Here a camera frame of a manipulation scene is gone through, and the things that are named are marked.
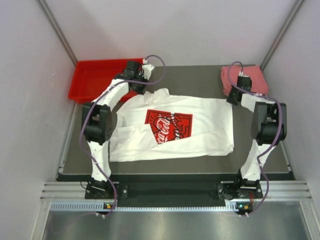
white connector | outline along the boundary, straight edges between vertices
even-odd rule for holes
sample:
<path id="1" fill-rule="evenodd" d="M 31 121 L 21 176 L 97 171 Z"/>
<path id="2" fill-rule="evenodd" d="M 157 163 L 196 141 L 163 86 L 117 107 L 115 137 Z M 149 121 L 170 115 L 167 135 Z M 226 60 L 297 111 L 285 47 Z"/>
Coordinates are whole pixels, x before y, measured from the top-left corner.
<path id="1" fill-rule="evenodd" d="M 144 65 L 142 65 L 142 69 L 143 69 L 143 77 L 145 79 L 149 80 L 153 70 L 155 69 L 155 66 L 153 66 L 151 64 L 144 64 Z"/>
<path id="2" fill-rule="evenodd" d="M 249 109 L 251 112 L 254 112 L 256 102 L 264 102 L 267 104 L 274 104 L 275 103 L 274 101 L 269 101 L 269 100 L 266 100 L 265 98 L 258 97 L 258 96 L 261 96 L 261 95 L 260 94 L 251 95 L 248 93 L 242 94 L 241 106 L 246 109 Z"/>
<path id="3" fill-rule="evenodd" d="M 249 78 L 249 76 L 244 75 L 244 72 L 243 72 L 243 71 L 240 71 L 240 72 L 239 72 L 239 76 L 240 76 L 240 77 L 246 77 L 246 78 Z"/>

dark work surface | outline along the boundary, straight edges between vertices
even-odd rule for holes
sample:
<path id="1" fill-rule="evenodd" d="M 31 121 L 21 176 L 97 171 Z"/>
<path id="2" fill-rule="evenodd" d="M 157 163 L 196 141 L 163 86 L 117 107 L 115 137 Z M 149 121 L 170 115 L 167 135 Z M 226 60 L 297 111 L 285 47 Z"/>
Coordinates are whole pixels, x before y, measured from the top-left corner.
<path id="1" fill-rule="evenodd" d="M 211 182 L 130 182 L 118 186 L 118 207 L 222 207 L 225 201 L 218 196 Z"/>
<path id="2" fill-rule="evenodd" d="M 168 88 L 171 95 L 184 95 L 202 98 L 225 99 L 221 82 L 222 66 L 169 66 L 164 80 L 148 86 L 148 91 Z M 152 75 L 158 79 L 162 67 L 157 67 Z M 252 113 L 241 107 L 233 106 L 234 150 L 227 156 L 200 156 L 192 158 L 144 160 L 133 162 L 111 162 L 113 174 L 211 174 L 237 173 L 245 163 L 252 145 L 250 126 Z M 90 158 L 79 146 L 81 129 L 81 108 L 70 140 L 63 174 L 91 174 Z M 267 173 L 287 173 L 288 167 L 281 146 L 270 154 L 264 166 Z"/>

red plastic tray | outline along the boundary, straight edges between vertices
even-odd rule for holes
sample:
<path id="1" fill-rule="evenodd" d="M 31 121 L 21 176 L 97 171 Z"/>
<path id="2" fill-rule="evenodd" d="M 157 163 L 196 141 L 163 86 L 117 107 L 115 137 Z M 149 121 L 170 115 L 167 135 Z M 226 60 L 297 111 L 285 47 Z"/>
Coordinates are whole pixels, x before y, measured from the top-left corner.
<path id="1" fill-rule="evenodd" d="M 106 90 L 112 79 L 122 73 L 128 60 L 142 63 L 143 58 L 79 61 L 75 67 L 68 98 L 78 104 L 96 99 Z M 135 95 L 137 94 L 134 91 L 130 91 L 120 102 L 125 102 Z"/>

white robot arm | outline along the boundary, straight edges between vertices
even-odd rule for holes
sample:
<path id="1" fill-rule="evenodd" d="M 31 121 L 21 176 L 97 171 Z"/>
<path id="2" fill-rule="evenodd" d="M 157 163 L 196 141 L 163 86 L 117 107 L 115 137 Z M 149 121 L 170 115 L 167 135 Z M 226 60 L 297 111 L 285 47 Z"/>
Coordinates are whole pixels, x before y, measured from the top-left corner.
<path id="1" fill-rule="evenodd" d="M 239 169 L 234 182 L 218 184 L 218 191 L 221 198 L 225 200 L 247 199 L 249 195 L 253 195 L 254 198 L 262 198 L 260 186 L 261 169 L 271 151 L 280 141 L 286 138 L 287 106 L 284 103 L 275 103 L 263 98 L 261 95 L 250 93 L 252 81 L 249 76 L 243 75 L 242 72 L 238 76 L 236 86 L 232 86 L 227 102 L 234 105 L 241 103 L 242 107 L 253 113 L 251 123 L 252 146 L 246 162 Z M 279 122 L 278 104 L 282 112 L 282 122 Z M 279 134 L 277 140 L 273 143 L 277 134 Z M 239 204 L 238 209 L 238 214 L 242 215 L 252 211 L 253 206 L 252 204 Z"/>
<path id="2" fill-rule="evenodd" d="M 96 106 L 94 107 L 84 130 L 85 139 L 90 147 L 91 155 L 97 161 L 97 163 L 92 162 L 91 177 L 95 181 L 107 182 L 106 177 L 99 171 L 97 165 L 100 166 L 100 168 L 108 177 L 111 175 L 108 146 L 113 127 L 111 117 L 112 110 L 117 105 L 119 100 L 130 90 L 134 90 L 135 92 L 141 94 L 144 92 L 146 86 L 138 83 L 130 84 L 128 82 L 121 83 L 117 86 L 115 85 L 123 80 L 139 80 L 141 82 L 147 82 L 149 81 L 154 68 L 155 67 L 151 64 L 148 64 L 146 60 L 143 60 L 143 65 L 138 62 L 128 61 L 127 67 L 123 73 L 118 74 L 101 95 L 107 91 L 109 93 L 96 103 Z M 83 105 L 82 124 L 84 124 L 84 119 L 86 118 L 92 104 L 99 98 L 100 97 L 97 97 L 91 103 L 88 102 Z"/>
<path id="3" fill-rule="evenodd" d="M 249 109 L 252 113 L 255 112 L 255 106 L 257 102 L 275 104 L 275 102 L 263 99 L 261 97 L 258 97 L 257 95 L 250 95 L 247 93 L 242 95 L 241 106 L 243 106 L 246 109 Z M 253 182 L 260 180 L 261 170 L 257 161 L 257 157 L 264 151 L 266 151 L 270 147 L 270 145 L 271 144 L 259 145 L 257 140 L 253 139 L 251 150 L 246 159 L 246 162 L 240 169 L 241 176 L 243 179 L 247 179 L 248 181 Z M 274 146 L 268 153 L 266 153 L 260 158 L 262 168 L 264 167 L 269 154 L 272 152 L 273 149 L 275 149 L 275 147 L 276 146 Z"/>

white t-shirt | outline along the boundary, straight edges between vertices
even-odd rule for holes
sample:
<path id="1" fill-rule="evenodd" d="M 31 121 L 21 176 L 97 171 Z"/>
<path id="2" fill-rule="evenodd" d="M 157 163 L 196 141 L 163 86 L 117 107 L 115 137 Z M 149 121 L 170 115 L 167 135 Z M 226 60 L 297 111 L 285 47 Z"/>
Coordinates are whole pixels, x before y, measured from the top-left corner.
<path id="1" fill-rule="evenodd" d="M 117 111 L 110 161 L 225 156 L 233 148 L 231 104 L 162 88 L 132 97 Z"/>

